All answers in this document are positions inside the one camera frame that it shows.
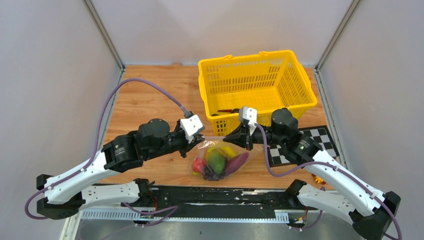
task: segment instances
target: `purple eggplant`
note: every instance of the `purple eggplant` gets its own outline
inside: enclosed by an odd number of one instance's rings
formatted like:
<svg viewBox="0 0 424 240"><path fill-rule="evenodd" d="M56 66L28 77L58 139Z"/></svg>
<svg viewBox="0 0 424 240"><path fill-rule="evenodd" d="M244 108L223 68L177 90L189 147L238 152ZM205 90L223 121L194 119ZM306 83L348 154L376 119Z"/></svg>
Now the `purple eggplant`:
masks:
<svg viewBox="0 0 424 240"><path fill-rule="evenodd" d="M237 170L239 170L239 168L246 163L246 161L248 160L248 157L249 157L249 153L244 152L242 154L239 154L231 158L225 166L225 169L224 169L225 175L228 176L230 174L235 173Z"/></svg>

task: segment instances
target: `white wall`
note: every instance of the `white wall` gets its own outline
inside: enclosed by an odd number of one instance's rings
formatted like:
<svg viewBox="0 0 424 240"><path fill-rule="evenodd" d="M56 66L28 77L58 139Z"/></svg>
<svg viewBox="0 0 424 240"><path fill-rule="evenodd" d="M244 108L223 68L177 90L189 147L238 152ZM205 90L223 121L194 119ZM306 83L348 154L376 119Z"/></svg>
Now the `white wall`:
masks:
<svg viewBox="0 0 424 240"><path fill-rule="evenodd" d="M2 1L0 36L0 239L57 240L64 221L25 201L89 157L119 70L81 0Z"/></svg>
<svg viewBox="0 0 424 240"><path fill-rule="evenodd" d="M125 64L290 49L315 65L351 0L93 0Z"/></svg>
<svg viewBox="0 0 424 240"><path fill-rule="evenodd" d="M363 1L322 71L349 168L400 195L408 240L424 235L423 13L421 0Z"/></svg>

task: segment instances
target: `green mango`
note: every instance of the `green mango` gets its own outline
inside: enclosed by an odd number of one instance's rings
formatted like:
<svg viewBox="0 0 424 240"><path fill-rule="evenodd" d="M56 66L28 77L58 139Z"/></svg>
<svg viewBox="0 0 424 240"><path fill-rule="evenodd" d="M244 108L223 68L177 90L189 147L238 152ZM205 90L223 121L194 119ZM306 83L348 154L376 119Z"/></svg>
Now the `green mango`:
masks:
<svg viewBox="0 0 424 240"><path fill-rule="evenodd" d="M226 167L225 157L215 149L208 153L207 164L215 172L215 174L220 174Z"/></svg>

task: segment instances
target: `label on motor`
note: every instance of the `label on motor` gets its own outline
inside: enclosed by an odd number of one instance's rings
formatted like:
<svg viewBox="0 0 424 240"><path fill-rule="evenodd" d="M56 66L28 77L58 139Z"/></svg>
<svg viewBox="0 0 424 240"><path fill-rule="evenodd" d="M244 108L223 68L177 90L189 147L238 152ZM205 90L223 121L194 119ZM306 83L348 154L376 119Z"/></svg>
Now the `label on motor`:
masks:
<svg viewBox="0 0 424 240"><path fill-rule="evenodd" d="M125 148L123 146L119 147L118 145L115 145L113 153L115 153L115 157L120 155L120 154L124 154Z"/></svg>

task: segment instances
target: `cable tie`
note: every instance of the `cable tie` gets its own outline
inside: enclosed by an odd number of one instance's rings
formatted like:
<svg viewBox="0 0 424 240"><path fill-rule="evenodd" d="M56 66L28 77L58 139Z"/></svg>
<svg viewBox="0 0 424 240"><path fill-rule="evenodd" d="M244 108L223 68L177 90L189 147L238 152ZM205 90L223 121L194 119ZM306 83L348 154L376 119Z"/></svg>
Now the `cable tie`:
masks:
<svg viewBox="0 0 424 240"><path fill-rule="evenodd" d="M376 196L377 196L377 191L374 191L374 192L372 193L372 195L371 195L371 196L369 196L369 198L370 198L370 199L374 199Z"/></svg>

